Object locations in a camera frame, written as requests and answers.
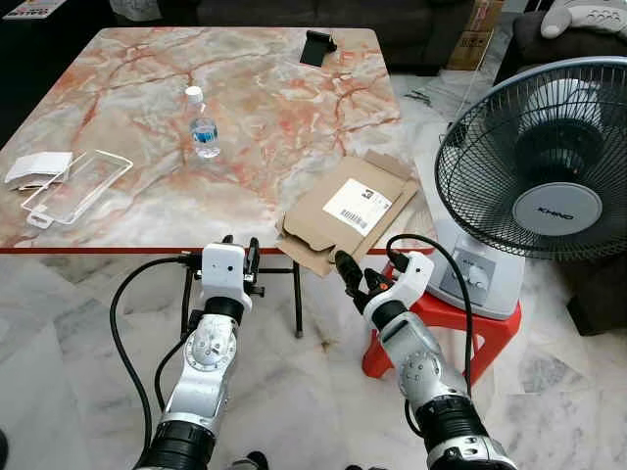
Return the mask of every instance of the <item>bottle cap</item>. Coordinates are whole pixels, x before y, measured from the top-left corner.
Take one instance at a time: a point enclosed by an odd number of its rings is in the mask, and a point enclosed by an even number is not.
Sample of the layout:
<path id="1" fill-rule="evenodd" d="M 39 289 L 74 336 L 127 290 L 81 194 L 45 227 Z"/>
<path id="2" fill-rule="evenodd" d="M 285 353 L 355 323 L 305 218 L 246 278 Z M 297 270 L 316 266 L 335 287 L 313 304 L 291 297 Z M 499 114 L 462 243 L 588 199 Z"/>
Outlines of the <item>bottle cap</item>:
<path id="1" fill-rule="evenodd" d="M 185 88 L 185 95 L 187 95 L 187 101 L 190 103 L 202 103 L 203 90 L 200 86 L 188 86 Z"/>

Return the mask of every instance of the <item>flattened cardboard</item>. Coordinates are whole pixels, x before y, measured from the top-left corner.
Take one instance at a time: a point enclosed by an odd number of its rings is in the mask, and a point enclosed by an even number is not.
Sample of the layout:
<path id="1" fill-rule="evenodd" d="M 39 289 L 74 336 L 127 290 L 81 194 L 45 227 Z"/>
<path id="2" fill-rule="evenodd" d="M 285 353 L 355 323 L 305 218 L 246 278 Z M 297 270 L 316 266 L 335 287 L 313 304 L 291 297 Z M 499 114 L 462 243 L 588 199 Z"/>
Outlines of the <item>flattened cardboard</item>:
<path id="1" fill-rule="evenodd" d="M 408 175 L 411 171 L 406 166 L 387 155 L 370 151 L 363 159 L 345 157 L 285 214 L 278 249 L 319 276 L 331 271 L 338 250 L 361 259 L 417 191 L 418 183 Z M 349 178 L 392 202 L 365 237 L 322 209 Z"/>

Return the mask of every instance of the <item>cardboard box in background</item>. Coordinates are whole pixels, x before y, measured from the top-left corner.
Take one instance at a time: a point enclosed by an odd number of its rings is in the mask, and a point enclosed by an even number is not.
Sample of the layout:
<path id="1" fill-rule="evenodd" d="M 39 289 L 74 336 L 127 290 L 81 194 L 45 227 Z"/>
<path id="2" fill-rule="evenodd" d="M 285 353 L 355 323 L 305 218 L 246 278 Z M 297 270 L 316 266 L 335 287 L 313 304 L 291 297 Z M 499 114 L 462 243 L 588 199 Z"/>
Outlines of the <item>cardboard box in background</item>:
<path id="1" fill-rule="evenodd" d="M 492 31 L 497 25 L 504 3 L 502 0 L 475 0 L 470 19 L 464 30 Z"/>
<path id="2" fill-rule="evenodd" d="M 464 31 L 449 58 L 450 71 L 474 71 L 481 66 L 484 52 L 490 45 L 492 31 Z"/>
<path id="3" fill-rule="evenodd" d="M 365 236 L 323 209 L 349 179 L 376 191 L 391 203 Z M 363 159 L 344 157 L 285 214 L 277 248 L 317 275 L 325 276 L 331 272 L 339 250 L 349 253 L 356 261 L 363 258 L 417 189 L 411 170 L 393 157 L 372 151 Z"/>

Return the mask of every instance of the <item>white tile floor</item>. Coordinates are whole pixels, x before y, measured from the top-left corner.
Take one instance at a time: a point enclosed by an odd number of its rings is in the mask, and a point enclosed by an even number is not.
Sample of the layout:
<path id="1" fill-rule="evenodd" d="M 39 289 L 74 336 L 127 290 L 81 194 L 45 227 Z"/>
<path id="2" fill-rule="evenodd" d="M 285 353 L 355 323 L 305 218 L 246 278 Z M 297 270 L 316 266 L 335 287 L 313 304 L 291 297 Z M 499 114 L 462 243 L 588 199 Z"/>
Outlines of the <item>white tile floor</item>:
<path id="1" fill-rule="evenodd" d="M 470 101 L 489 87 L 507 38 L 500 29 Z M 436 217 L 445 214 L 432 170 L 439 134 L 471 76 L 392 77 Z M 411 89 L 428 94 L 432 108 L 403 97 Z M 8 470 L 122 469 L 137 457 L 141 409 L 113 347 L 108 303 L 145 259 L 0 257 L 0 428 L 11 442 Z M 381 262 L 368 258 L 363 265 Z M 292 335 L 289 278 L 266 275 L 260 282 L 267 296 L 256 299 L 242 325 L 232 400 L 211 468 L 255 448 L 275 470 L 342 470 L 349 463 L 426 468 L 393 374 L 372 380 L 361 372 L 367 331 L 338 278 L 304 274 L 302 340 Z M 181 288 L 180 267 L 159 267 L 133 283 L 123 301 L 123 340 L 147 385 L 176 339 Z M 627 468 L 627 333 L 579 337 L 567 299 L 551 263 L 527 263 L 521 330 L 474 388 L 477 406 L 521 469 Z M 459 349 L 446 350 L 459 360 Z M 166 391 L 178 369 L 173 360 Z M 155 420 L 156 408 L 153 400 Z"/>

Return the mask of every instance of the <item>fan guard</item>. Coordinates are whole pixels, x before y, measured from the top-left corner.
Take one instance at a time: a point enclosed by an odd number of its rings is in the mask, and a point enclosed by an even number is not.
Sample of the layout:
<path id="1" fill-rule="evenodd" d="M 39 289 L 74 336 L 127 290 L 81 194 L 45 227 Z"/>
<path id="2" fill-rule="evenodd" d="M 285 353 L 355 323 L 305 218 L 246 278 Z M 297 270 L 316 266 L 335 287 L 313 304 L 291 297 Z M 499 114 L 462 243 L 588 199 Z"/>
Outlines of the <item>fan guard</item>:
<path id="1" fill-rule="evenodd" d="M 450 127 L 435 175 L 456 222 L 499 250 L 559 260 L 626 250 L 627 58 L 556 62 L 497 85 Z M 520 201 L 541 199 L 527 223 Z"/>

